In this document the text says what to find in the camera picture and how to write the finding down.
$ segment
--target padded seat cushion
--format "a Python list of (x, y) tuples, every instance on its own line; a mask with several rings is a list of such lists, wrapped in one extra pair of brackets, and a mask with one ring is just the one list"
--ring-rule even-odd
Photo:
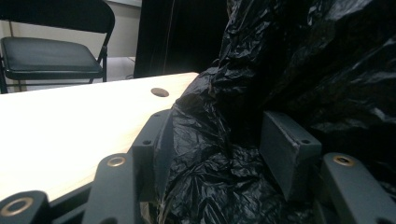
[(6, 76), (11, 79), (102, 77), (87, 47), (64, 41), (5, 37), (1, 40)]

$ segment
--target floor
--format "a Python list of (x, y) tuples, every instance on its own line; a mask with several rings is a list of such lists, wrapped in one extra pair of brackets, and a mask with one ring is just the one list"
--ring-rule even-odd
[[(107, 82), (119, 81), (133, 78), (134, 73), (134, 57), (121, 57), (121, 58), (107, 58)], [(101, 79), (96, 79), (93, 83), (102, 82)], [(59, 88), (64, 86), (28, 86), (23, 91), (38, 91), (50, 88)], [(19, 91), (18, 87), (8, 87), (8, 92)]]

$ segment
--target chair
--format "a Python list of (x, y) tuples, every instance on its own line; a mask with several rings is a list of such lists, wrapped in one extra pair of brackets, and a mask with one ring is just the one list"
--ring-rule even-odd
[[(103, 0), (2, 0), (0, 20), (106, 35), (97, 59), (87, 47), (77, 43), (32, 37), (2, 38), (2, 93), (7, 93), (7, 86), (21, 89), (34, 85), (89, 84), (95, 78), (106, 82), (107, 43), (115, 16)], [(5, 77), (17, 80), (18, 84), (7, 84)], [(60, 79), (89, 81), (59, 83)], [(22, 80), (58, 80), (58, 83), (22, 84)]]

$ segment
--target garbage bag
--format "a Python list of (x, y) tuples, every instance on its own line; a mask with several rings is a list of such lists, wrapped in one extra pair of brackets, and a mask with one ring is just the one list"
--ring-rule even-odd
[(396, 2), (233, 0), (219, 59), (172, 108), (159, 223), (312, 223), (258, 151), (263, 110), (396, 178)]

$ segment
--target tabletop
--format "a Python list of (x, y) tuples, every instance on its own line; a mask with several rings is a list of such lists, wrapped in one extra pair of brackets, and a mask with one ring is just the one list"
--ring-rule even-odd
[(171, 108), (195, 73), (0, 95), (0, 201), (27, 190), (52, 201), (93, 181), (149, 117)]

